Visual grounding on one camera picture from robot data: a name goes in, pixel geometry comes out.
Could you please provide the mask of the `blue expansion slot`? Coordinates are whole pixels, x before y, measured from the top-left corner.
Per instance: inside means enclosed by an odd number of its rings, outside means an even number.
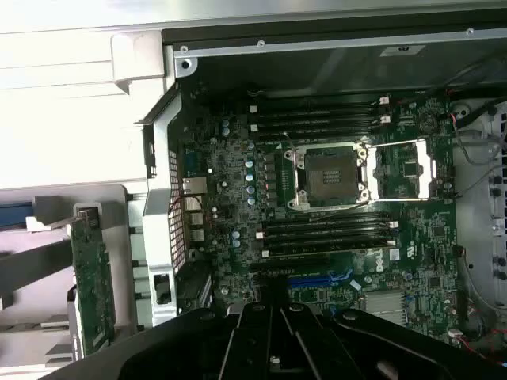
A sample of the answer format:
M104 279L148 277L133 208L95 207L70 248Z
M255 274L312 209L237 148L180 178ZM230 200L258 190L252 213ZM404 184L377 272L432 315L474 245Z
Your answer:
M304 276L299 278L290 278L288 280L288 286L290 288L301 288L301 287L332 287L337 286L339 283L346 281L350 278L351 272L345 274L326 274L326 275L314 275Z

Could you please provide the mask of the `black open PC case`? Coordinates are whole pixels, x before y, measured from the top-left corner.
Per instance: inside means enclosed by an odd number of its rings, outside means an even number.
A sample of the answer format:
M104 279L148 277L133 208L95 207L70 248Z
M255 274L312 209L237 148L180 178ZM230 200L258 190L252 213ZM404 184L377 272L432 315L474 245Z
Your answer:
M153 328L213 309L212 285L170 209L183 196L180 149L191 108L248 99L249 89L387 94L402 104L440 98L452 125L459 318L450 341L439 341L486 360L488 380L507 380L507 28L352 36L306 27L284 36L231 25L166 30L162 49L166 91L143 119ZM265 380L314 380L276 298Z

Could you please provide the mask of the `CPU socket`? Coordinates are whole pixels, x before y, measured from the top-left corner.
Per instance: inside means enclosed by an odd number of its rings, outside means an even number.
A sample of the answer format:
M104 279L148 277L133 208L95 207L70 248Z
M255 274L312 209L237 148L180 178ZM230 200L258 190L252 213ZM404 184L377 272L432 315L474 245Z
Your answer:
M285 151L292 179L287 207L311 213L369 204L367 158L368 148L358 142L306 144Z

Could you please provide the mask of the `blue disk carrier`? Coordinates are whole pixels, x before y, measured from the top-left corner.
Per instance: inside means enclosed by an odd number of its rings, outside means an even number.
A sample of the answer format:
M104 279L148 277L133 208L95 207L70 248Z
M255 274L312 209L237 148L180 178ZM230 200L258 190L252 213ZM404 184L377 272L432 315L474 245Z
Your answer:
M26 219L33 216L30 202L0 203L0 230L26 227Z

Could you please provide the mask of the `black RAM slot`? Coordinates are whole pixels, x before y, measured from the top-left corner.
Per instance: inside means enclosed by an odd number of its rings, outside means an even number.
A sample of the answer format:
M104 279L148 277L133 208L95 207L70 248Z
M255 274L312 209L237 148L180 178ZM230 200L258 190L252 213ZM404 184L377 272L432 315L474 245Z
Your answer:
M317 237L299 240L280 239L275 241L264 241L263 246L269 249L302 249L316 248L320 246L341 247L344 249L363 248L370 245L383 245L393 239L390 235L365 234L349 235L340 237Z
M296 239L310 237L348 237L366 234L385 234L398 228L398 222L380 220L360 221L328 221L304 224L283 224L279 226L265 226L255 234L260 241L276 239Z
M328 253L341 253L341 252L362 252L369 249L385 249L396 247L396 240L373 240L363 242L348 242L341 244L316 244L311 245L297 245L297 246L282 246L276 248L263 248L261 250L262 258L274 257L296 257L303 255L318 255Z
M246 94L250 97L264 97L268 99L360 95L360 93L318 93L316 90L311 89L249 89L246 91Z
M278 120L277 122L252 123L249 131L258 133L281 133L290 131L370 131L391 122L391 116L337 117L306 120Z
M249 121L260 124L285 123L312 120L377 120L382 116L370 112L293 112L293 113L258 113L250 114Z
M294 101L283 103L280 101L266 101L260 104L251 104L248 106L247 111L250 114L260 114L261 112L275 112L275 111L320 111L328 108L376 108L380 106L388 106L391 103L389 97L380 97L373 101L332 101L332 102L317 102L317 101Z
M264 229L274 229L282 226L302 226L316 222L386 222L391 220L387 212L365 212L352 214L334 214L320 217L286 218L280 220L264 221Z

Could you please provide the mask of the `green motherboard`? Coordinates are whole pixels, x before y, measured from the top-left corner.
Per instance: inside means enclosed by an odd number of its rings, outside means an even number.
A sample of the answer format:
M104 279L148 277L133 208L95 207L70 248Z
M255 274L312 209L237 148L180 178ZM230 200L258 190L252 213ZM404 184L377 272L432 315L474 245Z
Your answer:
M391 116L391 122L370 131L290 131L258 133L249 131L249 105L266 101L373 101L389 97L388 106L376 108L328 108L293 112L370 112ZM456 204L452 158L452 125L449 103L429 98L402 104L387 94L296 97L268 99L251 97L205 101L189 110L185 139L181 144L183 179L205 177L205 241L189 240L185 222L184 195L172 202L171 211L182 216L188 254L204 270L212 285L210 306L224 314L235 306L255 299L254 276L271 279L276 298L276 277L290 278L341 275L346 281L332 287L290 288L293 302L306 303L325 314L335 315L346 308L365 311L365 295L376 291L399 291L405 304L408 329L432 338L450 341L458 324L456 247ZM436 161L436 179L430 198L418 202L376 202L352 210L302 213L286 205L292 179L283 159L294 146L317 143L354 142L367 145L424 139ZM270 220L320 217L334 214L387 212L398 228L389 234L396 247L362 252L319 254L330 257L323 266L250 272L249 264L261 257L264 241L255 234Z

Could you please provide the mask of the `white corner bracket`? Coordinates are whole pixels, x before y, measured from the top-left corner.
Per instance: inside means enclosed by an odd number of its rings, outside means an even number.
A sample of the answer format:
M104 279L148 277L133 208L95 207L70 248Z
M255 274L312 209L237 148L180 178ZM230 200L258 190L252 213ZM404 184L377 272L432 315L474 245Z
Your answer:
M126 94L134 82L165 76L160 31L116 34L110 39L110 49L113 81Z

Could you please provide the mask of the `silver chipset heat sink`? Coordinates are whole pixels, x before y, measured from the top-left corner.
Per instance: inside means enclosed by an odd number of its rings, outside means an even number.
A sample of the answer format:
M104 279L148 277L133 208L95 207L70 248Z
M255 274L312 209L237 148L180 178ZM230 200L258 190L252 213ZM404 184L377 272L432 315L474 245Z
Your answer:
M396 325L406 324L404 298L399 291L376 291L365 295L365 311Z

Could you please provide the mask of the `black expansion slot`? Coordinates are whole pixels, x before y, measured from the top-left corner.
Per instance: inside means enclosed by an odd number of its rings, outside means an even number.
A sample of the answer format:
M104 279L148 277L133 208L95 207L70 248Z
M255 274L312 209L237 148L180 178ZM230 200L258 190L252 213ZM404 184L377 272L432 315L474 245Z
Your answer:
M263 272L274 269L302 268L312 265L323 266L329 262L330 257L327 255L275 257L249 264L248 269L250 272Z

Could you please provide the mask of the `grey parts rack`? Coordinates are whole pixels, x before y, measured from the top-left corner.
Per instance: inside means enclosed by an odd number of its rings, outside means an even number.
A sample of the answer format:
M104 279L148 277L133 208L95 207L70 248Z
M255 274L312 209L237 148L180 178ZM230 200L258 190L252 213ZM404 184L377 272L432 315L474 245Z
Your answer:
M70 224L76 205L99 208L109 253L116 324L115 339L105 348L133 334L137 324L125 187L0 190L0 203L23 202L33 208L26 227L0 230L0 378L40 377L76 361L74 307L68 301L74 287Z

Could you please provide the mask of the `silver rear port block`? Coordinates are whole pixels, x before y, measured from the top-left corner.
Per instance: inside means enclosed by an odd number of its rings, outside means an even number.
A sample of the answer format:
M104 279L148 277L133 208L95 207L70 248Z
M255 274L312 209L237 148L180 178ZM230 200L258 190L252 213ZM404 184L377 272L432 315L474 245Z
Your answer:
M205 177L183 179L185 222L191 242L202 243L205 241L203 198L207 192Z

